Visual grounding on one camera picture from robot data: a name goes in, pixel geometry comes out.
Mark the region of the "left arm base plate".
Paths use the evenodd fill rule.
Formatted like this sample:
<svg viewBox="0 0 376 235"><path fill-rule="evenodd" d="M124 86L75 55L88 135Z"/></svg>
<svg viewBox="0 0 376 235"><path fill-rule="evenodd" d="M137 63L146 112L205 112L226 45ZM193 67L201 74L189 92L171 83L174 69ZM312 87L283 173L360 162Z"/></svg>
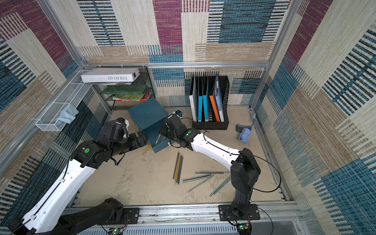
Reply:
<svg viewBox="0 0 376 235"><path fill-rule="evenodd" d="M137 224L140 208L115 209L97 225L126 225Z"/></svg>

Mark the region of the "teal drawer cabinet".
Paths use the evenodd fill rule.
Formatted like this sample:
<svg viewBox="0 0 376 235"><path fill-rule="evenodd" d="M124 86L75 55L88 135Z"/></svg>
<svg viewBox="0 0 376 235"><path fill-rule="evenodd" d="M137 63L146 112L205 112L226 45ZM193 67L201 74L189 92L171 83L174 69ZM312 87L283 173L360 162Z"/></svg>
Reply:
<svg viewBox="0 0 376 235"><path fill-rule="evenodd" d="M140 131L169 115L168 111L155 99L151 98L128 110Z"/></svg>

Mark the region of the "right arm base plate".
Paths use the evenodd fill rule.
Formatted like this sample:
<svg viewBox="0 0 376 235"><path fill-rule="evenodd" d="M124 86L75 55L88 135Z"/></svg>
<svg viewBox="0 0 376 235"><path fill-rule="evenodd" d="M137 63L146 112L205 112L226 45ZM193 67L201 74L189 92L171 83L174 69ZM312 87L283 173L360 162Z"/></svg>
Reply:
<svg viewBox="0 0 376 235"><path fill-rule="evenodd" d="M221 221L260 220L256 204L251 204L245 212L234 209L230 204L222 204L218 206L218 211Z"/></svg>

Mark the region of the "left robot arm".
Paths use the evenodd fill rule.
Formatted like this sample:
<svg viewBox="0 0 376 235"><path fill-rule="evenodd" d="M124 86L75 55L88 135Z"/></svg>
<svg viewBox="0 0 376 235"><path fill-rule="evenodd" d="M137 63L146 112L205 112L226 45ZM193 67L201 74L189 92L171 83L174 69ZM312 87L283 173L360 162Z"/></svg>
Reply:
<svg viewBox="0 0 376 235"><path fill-rule="evenodd" d="M116 155L141 148L147 135L128 133L129 122L118 118L105 123L99 138L82 142L70 155L63 172L38 203L23 217L12 219L8 228L13 235L76 235L96 224L124 218L123 205L109 198L93 208L75 214L63 211L85 181Z"/></svg>

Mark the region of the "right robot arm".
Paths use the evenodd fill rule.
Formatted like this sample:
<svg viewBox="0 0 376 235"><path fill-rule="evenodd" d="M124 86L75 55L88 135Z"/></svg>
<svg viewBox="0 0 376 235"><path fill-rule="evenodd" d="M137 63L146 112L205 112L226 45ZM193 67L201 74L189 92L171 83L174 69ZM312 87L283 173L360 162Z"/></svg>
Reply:
<svg viewBox="0 0 376 235"><path fill-rule="evenodd" d="M197 129L187 128L175 113L164 118L160 134L182 148L202 153L225 166L230 171L231 183L235 188L235 196L228 212L229 219L240 220L248 216L251 195L261 173L249 149L238 150L224 146Z"/></svg>

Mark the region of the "teal drawer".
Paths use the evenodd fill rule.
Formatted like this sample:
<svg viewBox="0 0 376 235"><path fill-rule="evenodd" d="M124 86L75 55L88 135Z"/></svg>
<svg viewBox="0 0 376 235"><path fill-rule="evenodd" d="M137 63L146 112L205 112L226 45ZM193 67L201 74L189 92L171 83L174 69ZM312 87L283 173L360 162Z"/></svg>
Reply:
<svg viewBox="0 0 376 235"><path fill-rule="evenodd" d="M169 139L167 137L164 137L163 135L161 135L159 142L155 144L163 125L164 120L161 119L143 130L143 132L148 137L148 143L154 153L158 153L169 146Z"/></svg>

